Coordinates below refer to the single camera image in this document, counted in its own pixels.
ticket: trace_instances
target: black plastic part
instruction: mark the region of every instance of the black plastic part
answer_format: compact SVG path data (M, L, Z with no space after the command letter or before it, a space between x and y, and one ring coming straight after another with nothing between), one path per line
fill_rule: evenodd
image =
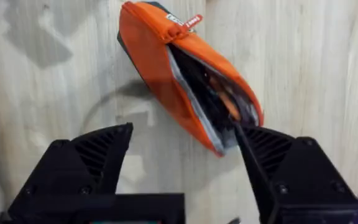
M236 125L262 224L350 223L358 200L312 138Z
M132 130L128 123L51 143L8 210L12 223L184 223L183 194L116 195Z

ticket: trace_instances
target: zipper pull tab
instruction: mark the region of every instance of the zipper pull tab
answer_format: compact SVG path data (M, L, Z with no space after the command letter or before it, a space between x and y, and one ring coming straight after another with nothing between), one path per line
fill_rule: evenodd
M183 38L187 36L188 31L202 20L203 16L198 14L193 16L191 19L189 19L182 25L175 23L168 29L167 35L163 38L164 42L167 44L175 40L176 38Z

